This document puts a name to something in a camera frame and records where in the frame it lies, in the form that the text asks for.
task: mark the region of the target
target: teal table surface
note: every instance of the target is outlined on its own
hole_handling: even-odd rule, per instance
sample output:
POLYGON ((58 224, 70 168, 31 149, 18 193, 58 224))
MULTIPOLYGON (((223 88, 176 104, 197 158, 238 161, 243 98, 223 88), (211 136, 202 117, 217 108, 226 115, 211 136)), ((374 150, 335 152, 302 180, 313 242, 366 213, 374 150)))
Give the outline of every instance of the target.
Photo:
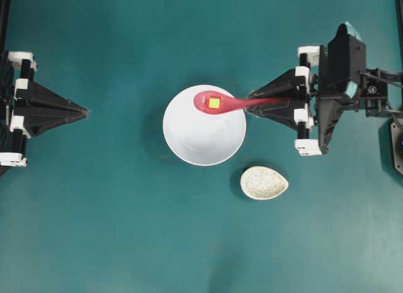
POLYGON ((402 292, 386 120, 346 112, 331 152, 303 158, 294 131, 248 115, 239 152, 208 168, 162 134, 181 90, 246 96, 344 21, 368 67, 401 71, 394 0, 12 0, 7 49, 34 52, 35 81, 91 114, 29 141, 29 166, 0 178, 0 292, 402 292), (290 188, 244 197, 255 164, 290 188))

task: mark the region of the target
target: white mounting bracket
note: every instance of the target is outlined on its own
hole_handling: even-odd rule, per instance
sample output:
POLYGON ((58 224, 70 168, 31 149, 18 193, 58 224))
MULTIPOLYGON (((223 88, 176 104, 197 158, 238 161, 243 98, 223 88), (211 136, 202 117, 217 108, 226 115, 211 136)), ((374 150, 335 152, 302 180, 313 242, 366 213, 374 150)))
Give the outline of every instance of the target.
POLYGON ((305 77, 305 87, 307 88, 307 94, 310 93, 310 84, 312 82, 312 73, 310 69, 306 66, 297 66, 295 68, 295 76, 304 76, 305 77))
POLYGON ((294 109, 294 121, 296 124, 299 122, 305 122, 305 128, 312 131, 314 118, 309 110, 308 103, 305 104, 305 108, 294 109))
POLYGON ((319 148, 319 141, 313 139, 295 140, 295 148, 301 156, 320 156, 322 151, 319 148))
POLYGON ((320 51, 320 46, 302 46, 298 48, 298 58, 301 56, 301 54, 307 54, 308 63, 311 66, 318 66, 320 51))
POLYGON ((17 89, 28 89, 28 79, 17 79, 15 80, 15 87, 14 87, 14 99, 17 100, 16 94, 17 89))
POLYGON ((27 139, 31 139, 30 133, 25 129, 24 126, 24 116, 23 115, 11 115, 10 131, 14 132, 14 129, 21 129, 23 135, 26 135, 27 139))
POLYGON ((30 60, 31 68, 34 71, 38 70, 38 64, 33 60, 33 53, 31 52, 8 52, 8 59, 13 63, 15 69, 21 69, 23 60, 30 60))
POLYGON ((26 167, 26 158, 17 152, 0 152, 0 165, 10 167, 26 167))

